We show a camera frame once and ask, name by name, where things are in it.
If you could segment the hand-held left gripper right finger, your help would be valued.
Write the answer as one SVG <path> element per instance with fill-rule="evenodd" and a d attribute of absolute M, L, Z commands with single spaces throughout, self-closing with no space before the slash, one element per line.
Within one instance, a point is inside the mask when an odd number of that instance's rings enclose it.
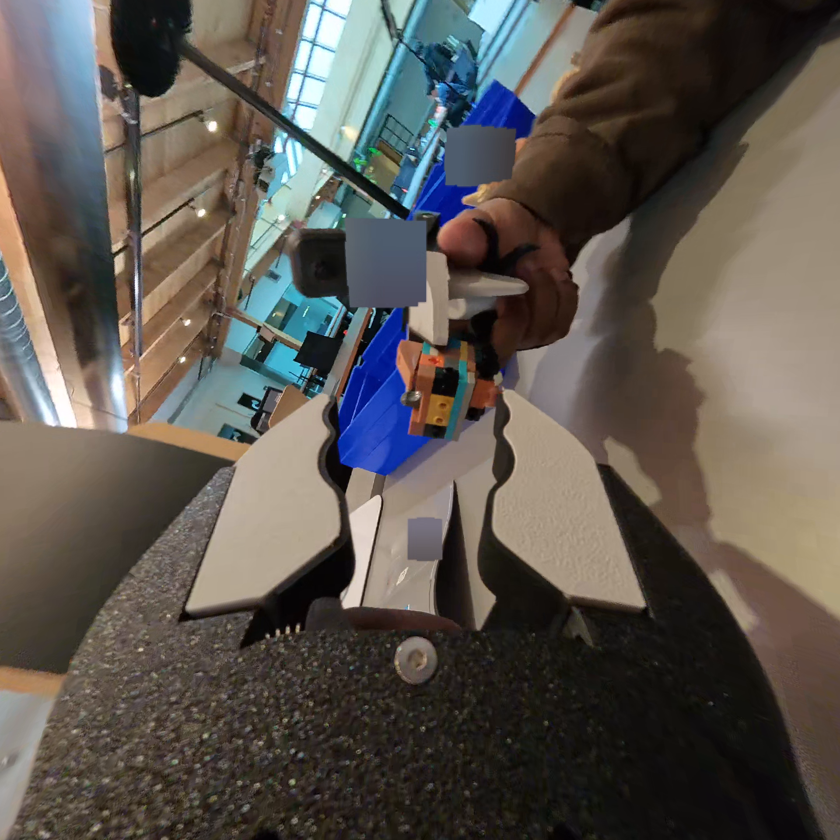
<path fill-rule="evenodd" d="M 599 466 L 567 429 L 514 391 L 498 398 L 489 492 L 489 589 L 575 606 L 646 608 Z"/>

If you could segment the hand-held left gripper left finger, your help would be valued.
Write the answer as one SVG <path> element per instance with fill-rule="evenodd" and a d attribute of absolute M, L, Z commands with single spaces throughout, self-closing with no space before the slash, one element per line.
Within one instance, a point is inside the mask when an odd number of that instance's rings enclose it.
<path fill-rule="evenodd" d="M 347 542 L 347 504 L 328 470 L 334 409 L 325 394 L 307 400 L 236 462 L 186 617 L 261 606 Z"/>

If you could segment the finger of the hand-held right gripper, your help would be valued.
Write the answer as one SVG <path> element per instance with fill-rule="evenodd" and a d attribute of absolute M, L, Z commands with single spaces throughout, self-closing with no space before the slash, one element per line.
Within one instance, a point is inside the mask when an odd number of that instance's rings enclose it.
<path fill-rule="evenodd" d="M 450 338 L 449 304 L 441 307 L 424 303 L 406 310 L 406 337 L 432 347 L 447 346 Z"/>

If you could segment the multicoloured toy brick model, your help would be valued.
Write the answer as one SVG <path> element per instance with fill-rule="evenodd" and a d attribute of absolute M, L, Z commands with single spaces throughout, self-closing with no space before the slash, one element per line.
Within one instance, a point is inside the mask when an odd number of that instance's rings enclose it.
<path fill-rule="evenodd" d="M 502 385 L 496 352 L 466 337 L 439 347 L 405 339 L 396 368 L 405 386 L 401 402 L 411 410 L 407 430 L 415 437 L 457 440 L 467 422 L 495 406 Z"/>

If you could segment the person's right forearm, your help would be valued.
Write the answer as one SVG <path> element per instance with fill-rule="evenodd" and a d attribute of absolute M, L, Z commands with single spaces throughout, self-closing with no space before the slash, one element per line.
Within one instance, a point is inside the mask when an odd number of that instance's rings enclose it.
<path fill-rule="evenodd" d="M 838 12 L 838 2 L 615 1 L 492 198 L 568 254 L 613 228 Z"/>

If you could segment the person's right hand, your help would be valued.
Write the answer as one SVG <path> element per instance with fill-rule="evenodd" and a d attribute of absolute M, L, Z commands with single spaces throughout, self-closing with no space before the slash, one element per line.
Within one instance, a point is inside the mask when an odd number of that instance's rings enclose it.
<path fill-rule="evenodd" d="M 525 245 L 512 275 L 528 290 L 497 300 L 491 342 L 501 364 L 519 351 L 534 350 L 564 338 L 579 303 L 571 264 L 553 229 L 526 207 L 506 198 L 492 198 L 444 224 L 437 246 L 451 266 L 477 268 L 489 256 L 507 257 Z"/>

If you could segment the black high-back chair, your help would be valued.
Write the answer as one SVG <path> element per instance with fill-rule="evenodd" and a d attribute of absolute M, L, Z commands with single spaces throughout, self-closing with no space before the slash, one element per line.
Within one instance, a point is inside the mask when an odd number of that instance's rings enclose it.
<path fill-rule="evenodd" d="M 330 336 L 312 331 L 306 333 L 294 358 L 294 362 L 302 369 L 298 377 L 302 390 L 305 390 L 311 381 L 316 381 L 321 385 L 326 381 L 326 376 L 331 372 L 342 342 L 341 335 Z"/>

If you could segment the blue plastic bin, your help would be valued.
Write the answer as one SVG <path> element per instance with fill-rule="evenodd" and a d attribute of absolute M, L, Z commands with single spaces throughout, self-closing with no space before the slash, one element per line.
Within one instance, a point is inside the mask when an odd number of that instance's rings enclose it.
<path fill-rule="evenodd" d="M 444 223 L 477 205 L 482 186 L 511 174 L 518 142 L 534 120 L 512 91 L 491 82 L 463 122 L 444 132 L 444 156 L 425 165 L 410 217 L 436 214 Z"/>
<path fill-rule="evenodd" d="M 450 340 L 459 336 L 492 347 L 496 320 L 494 310 L 482 312 Z M 406 314 L 395 310 L 350 375 L 339 408 L 339 454 L 345 466 L 388 476 L 434 439 L 415 437 L 407 430 L 411 410 L 401 402 L 405 386 L 396 368 L 397 346 L 403 340 Z"/>

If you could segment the black stand pole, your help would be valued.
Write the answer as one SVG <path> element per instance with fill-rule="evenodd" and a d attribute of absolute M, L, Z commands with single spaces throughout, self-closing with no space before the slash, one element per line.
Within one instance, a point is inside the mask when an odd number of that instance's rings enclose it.
<path fill-rule="evenodd" d="M 272 107 L 268 101 L 256 92 L 246 87 L 234 75 L 213 63 L 200 50 L 189 44 L 184 37 L 179 38 L 177 49 L 181 58 L 194 64 L 195 67 L 208 77 L 231 91 L 240 101 L 268 119 L 279 130 L 298 141 L 306 151 L 311 152 L 322 163 L 332 168 L 334 173 L 340 175 L 355 187 L 358 192 L 364 193 L 373 202 L 381 204 L 394 217 L 402 220 L 409 218 L 411 211 L 408 208 L 397 202 L 388 192 L 364 177 L 363 174 L 357 172 L 350 164 L 347 164 L 336 153 L 333 153 L 328 147 L 314 139 L 308 132 L 284 117 L 280 111 Z"/>

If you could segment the rounded plywood panel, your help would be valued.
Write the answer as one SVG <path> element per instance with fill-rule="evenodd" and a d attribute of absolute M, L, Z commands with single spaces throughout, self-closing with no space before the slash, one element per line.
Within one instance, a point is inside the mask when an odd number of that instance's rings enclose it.
<path fill-rule="evenodd" d="M 2 421 L 2 690 L 54 697 L 115 587 L 246 450 L 167 424 Z"/>

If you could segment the black ribbed disc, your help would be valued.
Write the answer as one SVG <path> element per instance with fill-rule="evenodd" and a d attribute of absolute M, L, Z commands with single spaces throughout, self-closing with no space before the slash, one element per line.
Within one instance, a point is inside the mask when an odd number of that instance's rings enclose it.
<path fill-rule="evenodd" d="M 165 95 L 193 22 L 191 1 L 111 1 L 110 37 L 122 80 L 146 98 Z"/>

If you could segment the silver air duct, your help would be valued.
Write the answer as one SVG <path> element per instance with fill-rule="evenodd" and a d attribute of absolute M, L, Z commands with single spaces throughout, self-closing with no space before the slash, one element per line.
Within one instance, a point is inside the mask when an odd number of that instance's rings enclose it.
<path fill-rule="evenodd" d="M 91 2 L 2 2 L 2 235 L 60 422 L 128 428 Z"/>

